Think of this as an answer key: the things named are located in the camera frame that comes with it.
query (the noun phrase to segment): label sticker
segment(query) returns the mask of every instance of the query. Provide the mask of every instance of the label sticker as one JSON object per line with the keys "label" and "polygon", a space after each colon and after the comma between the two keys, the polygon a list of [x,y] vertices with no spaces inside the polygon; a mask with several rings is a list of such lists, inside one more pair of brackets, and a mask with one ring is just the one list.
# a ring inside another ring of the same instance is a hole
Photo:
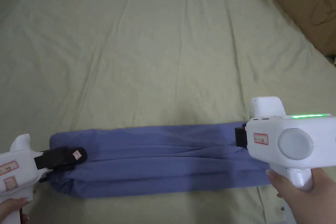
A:
{"label": "label sticker", "polygon": [[268,145],[268,136],[266,134],[254,133],[254,142]]}
{"label": "label sticker", "polygon": [[72,153],[72,155],[74,156],[74,158],[75,158],[76,160],[80,159],[80,157],[82,156],[82,155],[79,153],[79,151],[75,151],[74,153]]}
{"label": "label sticker", "polygon": [[17,188],[17,183],[14,177],[9,177],[4,180],[7,191],[12,191]]}
{"label": "label sticker", "polygon": [[12,161],[10,163],[4,164],[0,166],[0,176],[7,172],[11,172],[17,168],[19,168],[19,166],[16,161]]}

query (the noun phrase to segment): handle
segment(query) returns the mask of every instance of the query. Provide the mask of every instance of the handle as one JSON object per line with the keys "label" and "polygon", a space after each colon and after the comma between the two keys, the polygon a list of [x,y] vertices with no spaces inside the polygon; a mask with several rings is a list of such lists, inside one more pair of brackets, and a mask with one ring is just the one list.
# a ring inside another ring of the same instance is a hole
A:
{"label": "handle", "polygon": [[286,115],[281,100],[276,96],[252,98],[251,106],[253,117]]}
{"label": "handle", "polygon": [[[33,185],[27,186],[23,188],[22,190],[16,191],[11,194],[6,194],[0,197],[0,202],[3,202],[6,199],[10,199],[10,198],[15,198],[15,199],[28,198],[28,201],[32,201],[32,197],[33,197]],[[8,215],[6,219],[4,219],[1,222],[1,224],[20,224],[21,223],[20,217],[21,217],[20,211],[14,211],[10,215]]]}
{"label": "handle", "polygon": [[[294,184],[295,187],[302,191],[309,191],[313,187],[313,181],[311,177],[311,170],[308,169],[291,169],[285,168],[275,164],[269,164],[270,168],[275,172],[279,173],[290,182]],[[284,204],[284,214],[287,224],[296,224],[293,213],[288,206],[288,204],[283,200]]]}

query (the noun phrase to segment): mattress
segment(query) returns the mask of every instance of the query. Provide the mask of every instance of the mattress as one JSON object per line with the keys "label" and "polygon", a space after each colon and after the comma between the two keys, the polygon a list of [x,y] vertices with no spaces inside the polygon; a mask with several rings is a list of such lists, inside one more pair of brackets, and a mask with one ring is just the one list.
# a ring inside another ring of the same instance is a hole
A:
{"label": "mattress", "polygon": [[[274,0],[0,0],[0,151],[60,131],[215,124],[275,95],[336,114],[336,69]],[[334,168],[327,171],[336,178]],[[40,186],[33,223],[269,223],[271,186],[74,199]]]}

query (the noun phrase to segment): folded blue cloth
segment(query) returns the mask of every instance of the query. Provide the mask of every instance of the folded blue cloth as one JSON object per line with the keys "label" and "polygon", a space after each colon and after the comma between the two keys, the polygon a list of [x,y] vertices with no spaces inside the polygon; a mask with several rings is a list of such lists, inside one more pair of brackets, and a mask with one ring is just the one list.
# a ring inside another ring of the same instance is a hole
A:
{"label": "folded blue cloth", "polygon": [[242,123],[62,132],[51,149],[83,147],[88,159],[50,178],[74,197],[218,190],[269,184],[268,164],[236,146]]}

